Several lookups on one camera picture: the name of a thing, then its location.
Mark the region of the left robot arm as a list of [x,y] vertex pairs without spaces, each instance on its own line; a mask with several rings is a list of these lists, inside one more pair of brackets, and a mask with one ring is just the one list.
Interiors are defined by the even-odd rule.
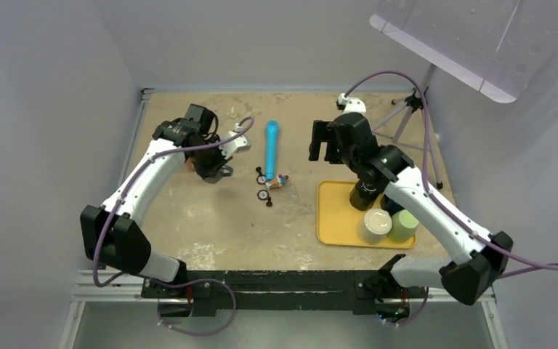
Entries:
[[155,128],[143,157],[115,193],[98,206],[86,206],[80,215],[84,251],[92,261],[96,286],[112,282],[111,278],[99,279],[103,265],[119,275],[157,281],[169,297],[185,293],[189,281],[186,262],[154,248],[142,232],[142,221],[168,179],[186,162],[209,183],[231,176],[228,162],[249,149],[246,133],[253,123],[246,117],[225,135],[218,135],[215,112],[191,104],[184,116]]

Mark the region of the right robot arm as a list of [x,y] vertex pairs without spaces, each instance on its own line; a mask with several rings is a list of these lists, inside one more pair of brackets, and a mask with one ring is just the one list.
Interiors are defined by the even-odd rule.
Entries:
[[315,120],[310,161],[319,159],[322,143],[326,144],[326,162],[344,164],[357,175],[358,199],[379,193],[390,198],[411,213],[448,254],[424,259],[396,255],[378,271],[383,293],[395,296],[408,287],[432,287],[473,305],[502,276],[513,239],[469,219],[429,184],[400,148],[378,144],[364,115],[351,112],[333,121]]

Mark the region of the black ceramic mug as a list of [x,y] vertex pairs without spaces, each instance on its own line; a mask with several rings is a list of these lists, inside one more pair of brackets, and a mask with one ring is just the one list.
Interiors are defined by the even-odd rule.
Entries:
[[376,200],[383,193],[374,185],[358,180],[349,195],[349,202],[359,211],[367,211],[373,207]]

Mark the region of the pink ceramic mug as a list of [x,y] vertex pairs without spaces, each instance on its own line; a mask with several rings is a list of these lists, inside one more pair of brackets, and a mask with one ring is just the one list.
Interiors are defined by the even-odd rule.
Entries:
[[191,159],[186,160],[185,165],[186,165],[186,167],[188,168],[189,171],[191,171],[191,172],[195,171],[195,167],[193,166],[193,163],[192,163]]

